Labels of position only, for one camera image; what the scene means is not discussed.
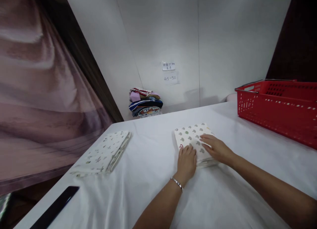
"white table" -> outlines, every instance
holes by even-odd
[[[173,130],[203,122],[234,152],[317,198],[317,151],[239,118],[236,102],[227,102],[111,125],[103,135],[133,132],[115,170],[86,178],[65,174],[15,228],[30,228],[69,185],[80,189],[49,228],[132,228],[176,171]],[[196,171],[171,225],[183,229],[267,227],[288,226],[246,181],[223,164]]]

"hand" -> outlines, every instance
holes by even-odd
[[[216,138],[213,135],[201,135],[201,141],[207,143],[202,144],[202,146],[206,149],[206,151],[217,161],[224,163],[228,166],[231,166],[232,163],[234,162],[235,156],[237,156],[233,151],[226,146],[226,144]]]
[[[173,176],[182,187],[194,176],[196,171],[197,155],[196,150],[190,144],[181,148],[178,154],[177,172]]]

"red plastic basket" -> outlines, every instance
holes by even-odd
[[[317,83],[265,79],[235,91],[239,117],[317,149]]]

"forearm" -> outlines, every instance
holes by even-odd
[[[292,228],[316,224],[317,201],[240,156],[229,165],[237,171]]]
[[[170,228],[181,195],[181,188],[169,180],[141,214],[133,229]]]

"sheer curtain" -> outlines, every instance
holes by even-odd
[[[112,124],[35,0],[0,0],[0,195],[64,174]]]

